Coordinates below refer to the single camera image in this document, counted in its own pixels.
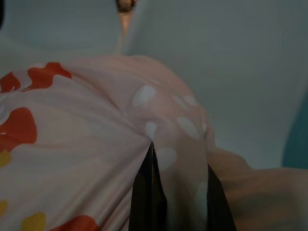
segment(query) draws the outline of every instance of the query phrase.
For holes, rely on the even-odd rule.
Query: pink fabric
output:
[[[206,113],[159,62],[36,64],[0,85],[0,230],[127,230],[151,141],[169,230],[205,230]]]
[[[237,231],[307,231],[308,170],[252,169],[215,148],[208,162],[219,177]]]

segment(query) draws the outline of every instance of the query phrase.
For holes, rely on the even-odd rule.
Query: light blue wall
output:
[[[5,0],[0,76],[34,63],[113,54],[121,40],[115,0]]]
[[[178,74],[207,109],[218,146],[256,168],[281,166],[308,82],[308,1],[139,6],[125,53],[153,57]]]

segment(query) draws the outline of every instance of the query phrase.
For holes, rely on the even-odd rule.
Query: yellow spot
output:
[[[23,220],[22,231],[43,231],[46,226],[46,216],[43,213],[36,213]]]
[[[7,150],[3,150],[0,153],[0,167],[6,166],[11,160],[11,154]]]
[[[0,217],[5,213],[6,209],[8,208],[8,204],[9,203],[5,200],[0,201]]]

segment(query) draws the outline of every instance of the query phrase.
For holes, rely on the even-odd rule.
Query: white polka dot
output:
[[[149,102],[156,95],[155,88],[151,86],[141,87],[134,95],[133,105],[140,106],[146,102]]]
[[[203,123],[203,124],[202,124],[202,129],[203,129],[203,132],[206,133],[206,129],[207,129],[206,123]]]
[[[191,138],[196,140],[200,138],[198,129],[188,118],[178,117],[177,121],[181,129],[183,129]]]
[[[177,102],[182,108],[184,108],[186,111],[188,111],[187,105],[184,103],[184,101],[176,95],[172,95],[172,98],[174,99],[175,102]]]
[[[155,122],[149,121],[146,123],[145,132],[151,140],[154,140],[156,130],[157,130],[157,124]]]
[[[159,170],[165,170],[177,160],[177,152],[172,148],[160,149],[157,153]]]
[[[200,213],[200,215],[206,219],[207,218],[207,182],[202,182],[197,190],[197,194],[195,197],[195,204]]]
[[[195,107],[198,106],[196,99],[191,95],[184,96],[184,101],[191,106],[195,106]]]

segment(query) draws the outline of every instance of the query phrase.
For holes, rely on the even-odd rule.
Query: teal object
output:
[[[282,165],[308,169],[308,94],[291,129]]]

